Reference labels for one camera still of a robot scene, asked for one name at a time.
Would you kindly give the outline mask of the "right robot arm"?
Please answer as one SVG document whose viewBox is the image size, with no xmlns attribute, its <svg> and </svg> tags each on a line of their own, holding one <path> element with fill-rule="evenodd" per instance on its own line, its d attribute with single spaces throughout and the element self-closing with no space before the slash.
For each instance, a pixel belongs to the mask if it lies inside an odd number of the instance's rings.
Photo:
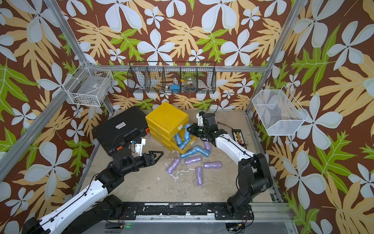
<svg viewBox="0 0 374 234">
<path fill-rule="evenodd" d="M 268 161 L 265 155 L 248 151 L 232 139 L 227 131 L 219 129 L 214 113 L 202 111 L 196 118 L 197 122 L 188 127 L 187 131 L 201 140 L 212 143 L 238 166 L 235 182 L 237 192 L 228 198 L 227 211 L 231 217 L 241 216 L 253 198 L 273 186 Z"/>
</svg>

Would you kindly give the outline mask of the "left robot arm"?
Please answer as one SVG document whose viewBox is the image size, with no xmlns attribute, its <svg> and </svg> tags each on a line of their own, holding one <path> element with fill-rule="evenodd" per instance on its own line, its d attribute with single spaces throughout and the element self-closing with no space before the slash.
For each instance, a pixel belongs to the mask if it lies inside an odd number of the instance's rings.
<svg viewBox="0 0 374 234">
<path fill-rule="evenodd" d="M 109 208 L 110 217 L 119 211 L 122 201 L 114 196 L 106 198 L 118 187 L 127 174 L 155 165 L 162 151 L 149 151 L 134 157 L 132 150 L 123 148 L 113 156 L 112 162 L 92 178 L 89 185 L 50 214 L 40 219 L 30 218 L 22 228 L 23 234 L 73 234 L 82 233 L 104 220 L 102 213 Z"/>
</svg>

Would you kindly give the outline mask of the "blue trash bag roll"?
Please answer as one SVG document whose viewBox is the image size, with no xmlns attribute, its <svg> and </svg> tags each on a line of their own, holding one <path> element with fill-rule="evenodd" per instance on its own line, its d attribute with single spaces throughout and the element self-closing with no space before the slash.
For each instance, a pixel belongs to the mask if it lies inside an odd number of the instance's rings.
<svg viewBox="0 0 374 234">
<path fill-rule="evenodd" d="M 191 141 L 191 138 L 185 139 L 181 144 L 178 145 L 178 147 L 181 150 L 184 150 L 185 147 L 190 143 L 190 141 Z"/>
<path fill-rule="evenodd" d="M 206 149 L 203 149 L 201 146 L 195 146 L 194 150 L 196 150 L 196 152 L 204 155 L 205 157 L 208 157 L 210 155 L 210 151 L 206 150 Z"/>
<path fill-rule="evenodd" d="M 180 157 L 181 157 L 181 159 L 185 159 L 187 157 L 195 155 L 196 153 L 197 153 L 197 149 L 194 147 L 194 148 L 188 150 L 187 152 L 185 152 L 184 154 L 181 154 Z"/>
<path fill-rule="evenodd" d="M 180 134 L 179 134 L 179 133 L 177 133 L 177 134 L 174 136 L 174 140 L 175 140 L 177 146 L 180 146 L 180 145 L 183 143 L 183 140 L 182 140 L 182 138 L 180 137 Z"/>
<path fill-rule="evenodd" d="M 191 124 L 187 123 L 184 127 L 185 133 L 184 133 L 184 140 L 191 140 L 191 134 L 188 131 L 188 128 L 191 126 Z"/>
</svg>

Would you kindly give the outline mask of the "yellow drawer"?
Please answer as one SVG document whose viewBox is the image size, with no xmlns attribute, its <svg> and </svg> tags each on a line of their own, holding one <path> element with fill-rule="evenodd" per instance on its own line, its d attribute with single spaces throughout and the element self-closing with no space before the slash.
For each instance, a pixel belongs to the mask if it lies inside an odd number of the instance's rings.
<svg viewBox="0 0 374 234">
<path fill-rule="evenodd" d="M 191 135 L 187 128 L 190 127 L 190 124 L 187 124 L 183 127 L 176 135 L 174 135 L 171 140 L 170 144 L 173 150 L 181 154 L 185 154 L 188 150 L 190 150 L 196 142 L 196 137 Z"/>
</svg>

